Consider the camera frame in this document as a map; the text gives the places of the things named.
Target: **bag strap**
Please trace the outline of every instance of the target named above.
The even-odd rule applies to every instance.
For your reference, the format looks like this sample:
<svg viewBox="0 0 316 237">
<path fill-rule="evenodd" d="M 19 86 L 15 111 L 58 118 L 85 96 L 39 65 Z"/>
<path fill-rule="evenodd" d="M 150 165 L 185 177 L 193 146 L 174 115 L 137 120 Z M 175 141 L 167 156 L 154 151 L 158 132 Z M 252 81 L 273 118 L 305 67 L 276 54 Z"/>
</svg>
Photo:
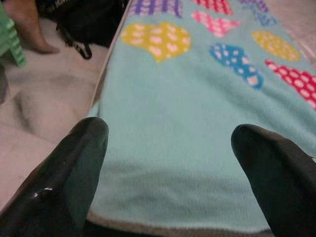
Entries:
<svg viewBox="0 0 316 237">
<path fill-rule="evenodd" d="M 70 34 L 67 32 L 65 27 L 62 26 L 62 24 L 57 23 L 56 30 L 60 30 L 60 33 L 66 43 L 67 46 L 69 47 L 74 47 L 75 50 L 86 60 L 90 59 L 92 57 L 92 52 L 89 47 L 89 44 L 83 43 L 82 48 L 75 40 L 70 36 Z"/>
</svg>

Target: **green plastic stool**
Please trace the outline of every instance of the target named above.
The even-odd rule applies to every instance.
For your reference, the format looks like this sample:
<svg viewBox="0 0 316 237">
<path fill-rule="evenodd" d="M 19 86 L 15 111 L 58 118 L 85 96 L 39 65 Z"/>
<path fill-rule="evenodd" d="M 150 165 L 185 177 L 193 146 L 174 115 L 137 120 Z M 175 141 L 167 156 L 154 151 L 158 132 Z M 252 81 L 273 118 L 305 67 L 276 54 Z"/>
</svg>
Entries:
<svg viewBox="0 0 316 237">
<path fill-rule="evenodd" d="M 26 64 L 20 40 L 14 28 L 13 21 L 8 17 L 0 2 L 0 57 L 10 50 L 16 64 L 22 67 Z"/>
</svg>

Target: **human foot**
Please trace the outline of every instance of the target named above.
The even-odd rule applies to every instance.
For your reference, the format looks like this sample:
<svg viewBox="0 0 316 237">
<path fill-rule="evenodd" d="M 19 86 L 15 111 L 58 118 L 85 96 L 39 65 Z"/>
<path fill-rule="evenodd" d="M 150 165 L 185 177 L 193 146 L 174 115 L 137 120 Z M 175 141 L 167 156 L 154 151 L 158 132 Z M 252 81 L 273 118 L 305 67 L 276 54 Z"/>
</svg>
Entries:
<svg viewBox="0 0 316 237">
<path fill-rule="evenodd" d="M 6 0 L 3 3 L 8 16 L 14 21 L 21 38 L 40 53 L 58 53 L 59 49 L 47 43 L 42 33 L 35 0 Z"/>
</svg>

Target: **white floor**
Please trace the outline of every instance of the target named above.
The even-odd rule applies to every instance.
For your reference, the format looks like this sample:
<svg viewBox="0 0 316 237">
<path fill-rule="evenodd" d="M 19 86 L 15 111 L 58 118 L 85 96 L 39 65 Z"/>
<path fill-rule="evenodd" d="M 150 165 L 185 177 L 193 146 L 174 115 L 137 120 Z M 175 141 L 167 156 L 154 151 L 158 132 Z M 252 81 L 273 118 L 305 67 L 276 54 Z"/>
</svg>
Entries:
<svg viewBox="0 0 316 237">
<path fill-rule="evenodd" d="M 302 52 L 316 67 L 316 1 L 266 0 Z M 42 21 L 44 34 L 58 46 L 57 55 L 25 49 L 27 65 L 17 68 L 1 58 L 10 97 L 0 105 L 0 210 L 28 174 L 85 117 L 102 73 L 107 49 L 93 46 L 86 61 L 66 48 L 55 25 Z"/>
</svg>

